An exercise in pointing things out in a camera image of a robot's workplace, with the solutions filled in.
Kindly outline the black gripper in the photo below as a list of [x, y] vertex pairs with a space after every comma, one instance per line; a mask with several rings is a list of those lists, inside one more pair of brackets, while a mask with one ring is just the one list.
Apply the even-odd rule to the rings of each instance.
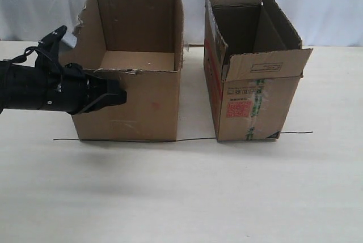
[[[38, 41], [38, 47], [59, 53], [66, 32], [67, 26], [58, 27]], [[98, 80], [76, 63], [69, 63], [62, 69], [62, 73], [47, 75], [45, 110], [82, 114], [126, 103], [127, 92], [117, 80]]]

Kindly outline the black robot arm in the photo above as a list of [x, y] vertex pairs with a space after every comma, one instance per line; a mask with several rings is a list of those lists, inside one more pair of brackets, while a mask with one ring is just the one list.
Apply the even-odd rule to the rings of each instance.
[[1, 60], [1, 110], [73, 116], [126, 103], [127, 92], [118, 80], [89, 74], [77, 63], [60, 64], [60, 42], [66, 31], [62, 25], [21, 55]]

